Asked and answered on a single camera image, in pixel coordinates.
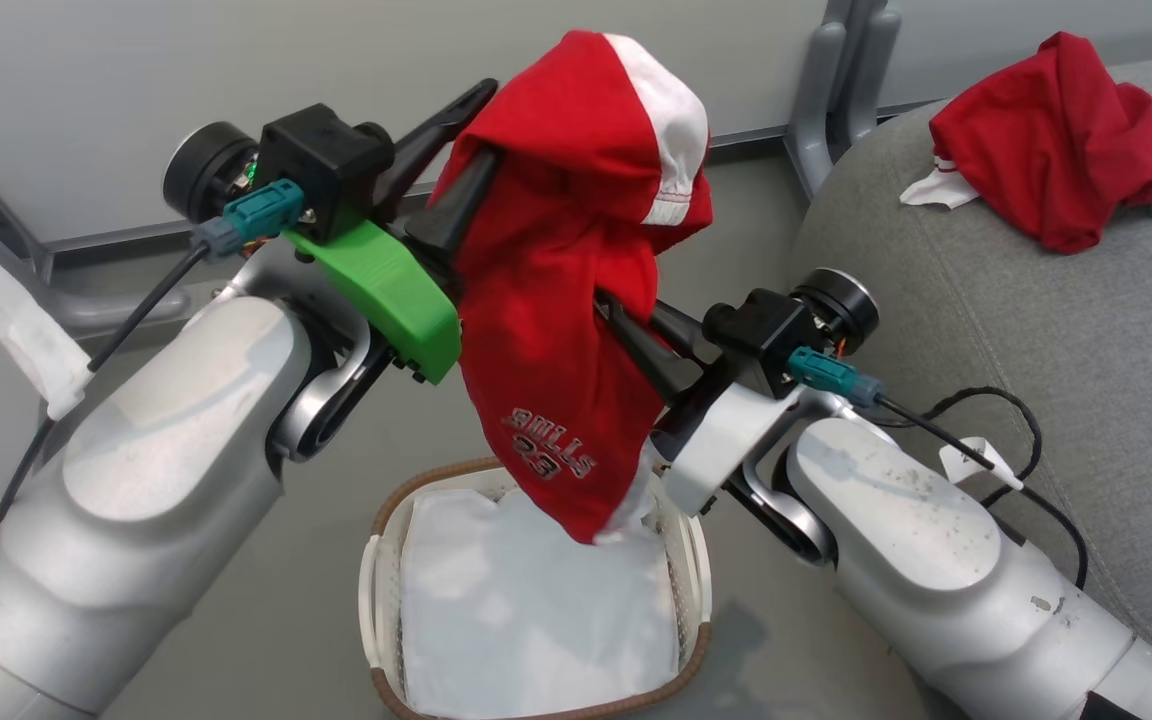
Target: gray ottoman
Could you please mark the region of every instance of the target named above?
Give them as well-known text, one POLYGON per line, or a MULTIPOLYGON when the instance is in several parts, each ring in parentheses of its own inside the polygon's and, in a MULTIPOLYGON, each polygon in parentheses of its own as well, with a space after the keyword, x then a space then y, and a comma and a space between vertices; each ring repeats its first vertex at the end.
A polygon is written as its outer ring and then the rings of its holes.
MULTIPOLYGON (((1114 74, 1152 94, 1152 63, 1114 74)), ((847 152, 808 211, 791 266, 836 266, 873 293, 882 325, 856 359, 893 397, 927 409, 994 384, 1032 407, 1044 455, 1030 482, 1087 538, 1089 593, 1152 643, 1152 217, 1120 211, 1099 247, 1059 256, 982 200, 900 205, 931 169, 927 122, 940 108, 893 119, 847 152)), ((1025 464, 1029 433, 1005 401, 972 397, 942 420, 1025 464)), ((934 441, 915 430, 897 439, 937 468, 934 441)), ((1074 546, 1055 521, 1016 493, 995 510, 1073 578, 1074 546)))

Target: teal connector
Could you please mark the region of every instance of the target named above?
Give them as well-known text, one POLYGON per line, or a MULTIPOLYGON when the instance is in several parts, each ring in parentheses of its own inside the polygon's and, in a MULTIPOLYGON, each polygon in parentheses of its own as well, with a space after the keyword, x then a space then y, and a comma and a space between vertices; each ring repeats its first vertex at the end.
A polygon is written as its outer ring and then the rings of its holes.
POLYGON ((243 242, 251 242, 296 227, 303 206, 305 192, 289 179, 280 179, 225 205, 223 218, 243 242))
POLYGON ((790 377, 810 388, 847 397, 859 407, 872 407, 874 397, 882 395, 882 382, 877 378, 810 347, 799 347, 790 355, 790 377))

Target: white tag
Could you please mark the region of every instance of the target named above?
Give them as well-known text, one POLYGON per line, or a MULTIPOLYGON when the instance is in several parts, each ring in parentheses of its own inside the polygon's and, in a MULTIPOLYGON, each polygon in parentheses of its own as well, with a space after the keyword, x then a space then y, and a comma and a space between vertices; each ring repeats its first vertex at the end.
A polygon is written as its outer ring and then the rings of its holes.
MULTIPOLYGON (((990 445, 987 439, 983 437, 963 438, 963 445, 979 452, 988 462, 993 462, 992 473, 998 479, 1009 484, 1011 488, 1025 487, 1023 483, 1016 479, 1016 473, 1011 472, 1010 467, 1007 465, 1007 461, 1001 455, 998 455, 998 450, 990 445)), ((954 484, 960 484, 975 473, 986 473, 988 471, 982 468, 977 461, 964 455, 962 450, 957 450, 957 448, 948 445, 941 448, 941 464, 945 465, 946 479, 954 484)))

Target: gray floor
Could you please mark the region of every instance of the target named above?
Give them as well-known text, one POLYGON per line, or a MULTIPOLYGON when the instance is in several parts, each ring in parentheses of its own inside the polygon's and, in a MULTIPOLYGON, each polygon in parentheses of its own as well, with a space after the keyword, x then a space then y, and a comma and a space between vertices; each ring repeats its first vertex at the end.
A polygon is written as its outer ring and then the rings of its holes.
MULTIPOLYGON (((718 301, 738 304, 753 287, 788 290, 804 272, 787 266, 803 202, 781 160, 726 165, 712 181, 717 225, 660 259, 660 295, 692 314, 718 301)), ((105 384, 152 350, 120 357, 105 384)), ((36 410, 0 351, 0 488, 36 410)), ((486 454, 458 376, 438 388, 397 373, 381 379, 321 456, 289 468, 287 498, 106 717, 386 717, 356 607, 372 514, 411 475, 486 454)), ((692 684, 643 717, 925 717, 904 665, 833 594, 827 573, 797 564, 726 498, 704 529, 714 643, 692 684)))

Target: white wall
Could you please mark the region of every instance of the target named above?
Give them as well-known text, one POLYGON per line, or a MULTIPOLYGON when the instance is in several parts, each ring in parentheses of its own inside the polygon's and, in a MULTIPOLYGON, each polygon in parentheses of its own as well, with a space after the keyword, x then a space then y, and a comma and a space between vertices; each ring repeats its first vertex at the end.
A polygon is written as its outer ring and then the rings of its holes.
POLYGON ((890 8, 902 24, 881 107, 958 94, 1061 29, 1091 38, 1106 65, 1152 59, 1146 0, 890 0, 890 8))
POLYGON ((573 26, 630 35, 713 132, 786 122, 824 0, 0 0, 0 195, 44 241, 177 220, 175 146, 325 101, 402 132, 573 26))

